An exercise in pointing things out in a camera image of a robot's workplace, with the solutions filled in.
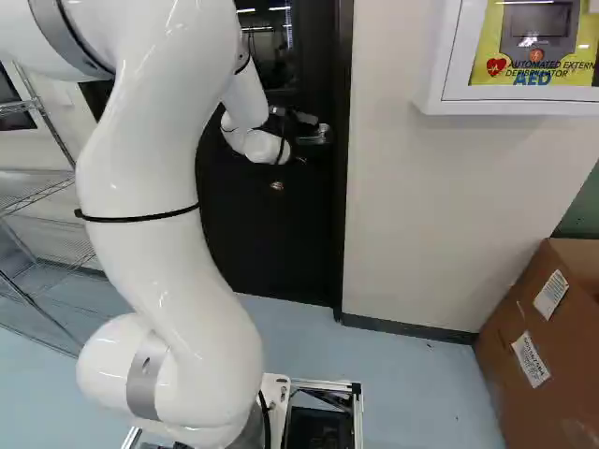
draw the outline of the door handle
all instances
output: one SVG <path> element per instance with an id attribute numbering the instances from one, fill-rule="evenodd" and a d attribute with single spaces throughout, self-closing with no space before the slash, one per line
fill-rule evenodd
<path id="1" fill-rule="evenodd" d="M 327 123 L 318 125 L 318 129 L 311 136 L 300 136 L 296 138 L 298 145 L 327 145 L 332 143 L 332 128 Z"/>

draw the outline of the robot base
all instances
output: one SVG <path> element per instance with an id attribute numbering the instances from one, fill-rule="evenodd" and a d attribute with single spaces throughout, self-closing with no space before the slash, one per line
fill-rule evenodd
<path id="1" fill-rule="evenodd" d="M 362 449 L 362 415 L 364 403 L 361 384 L 350 382 L 309 381 L 303 379 L 289 380 L 277 374 L 265 374 L 262 381 L 262 392 L 269 406 L 271 448 L 292 449 L 298 438 L 306 438 L 307 433 L 318 427 L 330 430 L 332 421 L 344 422 L 339 425 L 336 435 L 329 436 L 343 440 L 343 447 Z M 311 429 L 305 428 L 310 420 Z M 177 443 L 160 444 L 153 440 L 154 436 L 143 433 L 140 428 L 133 427 L 129 431 L 121 449 L 180 449 Z M 327 438 L 317 435 L 314 438 Z"/>

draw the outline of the silver ring band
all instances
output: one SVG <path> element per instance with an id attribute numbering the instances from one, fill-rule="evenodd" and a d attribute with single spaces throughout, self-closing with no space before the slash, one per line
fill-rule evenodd
<path id="1" fill-rule="evenodd" d="M 160 421 L 156 410 L 156 384 L 168 346 L 150 332 L 141 344 L 127 374 L 126 399 L 129 410 L 138 418 Z"/>
<path id="2" fill-rule="evenodd" d="M 75 35 L 63 10 L 62 0 L 29 0 L 37 26 L 50 45 L 81 73 L 99 80 L 114 78 L 110 69 L 98 62 L 91 49 Z"/>

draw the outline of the black cable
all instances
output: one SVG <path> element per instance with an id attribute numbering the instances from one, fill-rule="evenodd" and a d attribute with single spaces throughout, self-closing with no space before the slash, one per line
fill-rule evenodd
<path id="1" fill-rule="evenodd" d="M 270 416 L 269 406 L 266 404 L 262 391 L 258 392 L 260 398 L 260 407 L 262 408 L 262 416 L 264 417 L 264 449 L 272 449 L 272 442 L 270 441 Z"/>

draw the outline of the light blue floor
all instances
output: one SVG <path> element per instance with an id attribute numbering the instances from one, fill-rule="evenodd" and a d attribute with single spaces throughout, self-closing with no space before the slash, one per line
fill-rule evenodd
<path id="1" fill-rule="evenodd" d="M 363 382 L 366 449 L 504 449 L 469 347 L 342 327 L 318 307 L 242 303 L 268 371 Z M 74 364 L 0 329 L 0 447 L 121 447 L 129 425 L 81 396 Z"/>

